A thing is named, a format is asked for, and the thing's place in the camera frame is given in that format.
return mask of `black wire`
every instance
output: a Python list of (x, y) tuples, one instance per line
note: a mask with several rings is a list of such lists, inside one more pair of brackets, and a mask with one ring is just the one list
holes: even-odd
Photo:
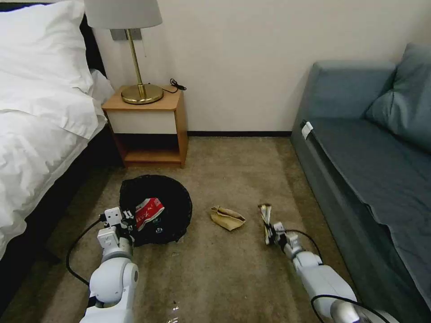
[(324, 297), (327, 297), (327, 298), (333, 298), (333, 299), (338, 299), (338, 300), (340, 300), (340, 301), (345, 301), (345, 302), (347, 302), (347, 303), (350, 303), (350, 304), (353, 304), (353, 305), (356, 305), (356, 306), (360, 306), (360, 307), (362, 307), (362, 308), (364, 308), (364, 309), (366, 309), (366, 310), (368, 310), (368, 311), (370, 311), (371, 313), (373, 313), (374, 315), (376, 315), (377, 317), (379, 317), (380, 319), (382, 319), (382, 321), (383, 322), (385, 322), (385, 323), (391, 323), (391, 322), (389, 322), (389, 320), (387, 319), (387, 318), (385, 318), (383, 315), (381, 315), (378, 311), (376, 311), (376, 310), (374, 310), (374, 309), (372, 309), (371, 307), (368, 307), (367, 305), (365, 305), (365, 304), (362, 304), (362, 303), (359, 303), (359, 302), (356, 302), (356, 301), (352, 301), (351, 299), (348, 299), (348, 298), (345, 298), (345, 297), (341, 297), (341, 296), (335, 296), (335, 295), (327, 295), (327, 294), (322, 294), (322, 295), (316, 295), (315, 297), (313, 297), (312, 299), (311, 299), (311, 307), (313, 308), (313, 311), (314, 311), (314, 314), (316, 314), (316, 316), (317, 316), (317, 318), (319, 319), (319, 321), (321, 322), (321, 323), (325, 323), (324, 321), (323, 321), (323, 319), (322, 319), (322, 317), (319, 315), (319, 313), (317, 312), (317, 310), (316, 310), (316, 308), (315, 308), (315, 306), (314, 306), (314, 302), (317, 300), (317, 299), (319, 299), (319, 298), (324, 298)]
[(175, 80), (175, 79), (171, 79), (170, 80), (170, 82), (171, 82), (171, 85), (173, 86), (173, 87), (176, 87), (176, 90), (174, 91), (174, 92), (171, 92), (171, 91), (169, 91), (169, 90), (167, 90), (167, 89), (163, 89), (164, 91), (166, 91), (166, 92), (169, 92), (169, 93), (177, 93), (178, 92), (178, 90), (182, 90), (182, 91), (185, 91), (185, 90), (187, 90), (187, 88), (185, 87), (185, 86), (182, 86), (182, 85), (179, 85), (178, 84), (178, 82)]
[(82, 278), (81, 276), (79, 276), (76, 272), (73, 271), (73, 269), (70, 267), (70, 255), (72, 254), (72, 250), (73, 248), (76, 246), (76, 244), (79, 242), (79, 240), (81, 240), (81, 238), (88, 232), (90, 231), (90, 229), (95, 226), (96, 224), (98, 224), (100, 222), (100, 219), (97, 219), (97, 221), (95, 223), (93, 223), (92, 225), (90, 225), (87, 229), (85, 229), (85, 231), (83, 233), (81, 233), (81, 235), (78, 237), (78, 239), (76, 239), (72, 245), (69, 248), (69, 251), (67, 252), (66, 255), (66, 268), (67, 270), (76, 278), (78, 278), (80, 281), (82, 281), (84, 284), (86, 284), (87, 286), (90, 286), (90, 283), (88, 281), (86, 281), (84, 278)]
[(316, 248), (316, 251), (317, 251), (317, 253), (319, 254), (319, 257), (320, 257), (320, 259), (322, 260), (322, 263), (323, 263), (323, 258), (322, 258), (322, 253), (320, 252), (320, 249), (319, 249), (319, 247), (317, 246), (317, 243), (314, 241), (314, 239), (311, 237), (311, 236), (309, 236), (307, 233), (305, 233), (305, 232), (302, 232), (302, 231), (300, 231), (300, 230), (286, 230), (286, 232), (296, 232), (296, 233), (300, 233), (300, 234), (302, 234), (302, 235), (304, 235), (304, 236), (306, 236), (312, 243), (313, 243), (313, 245), (314, 245), (314, 248)]

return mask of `brass lamp base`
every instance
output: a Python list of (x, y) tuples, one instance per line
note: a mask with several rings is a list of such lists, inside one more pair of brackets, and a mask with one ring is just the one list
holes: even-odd
[(138, 85), (132, 85), (121, 92), (124, 102), (130, 104), (149, 104), (163, 98), (163, 89), (154, 84), (144, 84), (144, 91)]

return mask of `sofa armrest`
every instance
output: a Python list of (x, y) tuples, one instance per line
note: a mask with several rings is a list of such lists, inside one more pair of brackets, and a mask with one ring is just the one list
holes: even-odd
[(295, 125), (308, 118), (361, 118), (392, 87), (388, 61), (318, 61), (308, 77)]

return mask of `electrical outlet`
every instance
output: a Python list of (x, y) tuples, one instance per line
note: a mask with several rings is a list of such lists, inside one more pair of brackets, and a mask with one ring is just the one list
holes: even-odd
[[(133, 40), (142, 39), (141, 30), (139, 28), (131, 29)], [(112, 40), (127, 40), (127, 34), (124, 29), (111, 29)]]

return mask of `red and white packaging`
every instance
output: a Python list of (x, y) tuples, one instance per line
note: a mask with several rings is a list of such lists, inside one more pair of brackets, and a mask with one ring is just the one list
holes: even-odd
[(138, 231), (141, 231), (147, 222), (158, 217), (164, 209), (165, 207), (156, 197), (145, 199), (145, 201), (137, 205), (135, 219)]

